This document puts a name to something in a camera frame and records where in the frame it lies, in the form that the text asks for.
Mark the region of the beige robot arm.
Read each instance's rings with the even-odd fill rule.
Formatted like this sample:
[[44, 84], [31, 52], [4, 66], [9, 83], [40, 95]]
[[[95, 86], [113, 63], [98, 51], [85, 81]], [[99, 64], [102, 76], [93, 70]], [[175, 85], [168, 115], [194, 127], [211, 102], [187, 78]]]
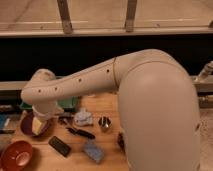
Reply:
[[129, 171], [200, 171], [200, 111], [195, 85], [168, 53], [147, 49], [57, 79], [39, 69], [22, 100], [41, 120], [59, 99], [115, 91]]

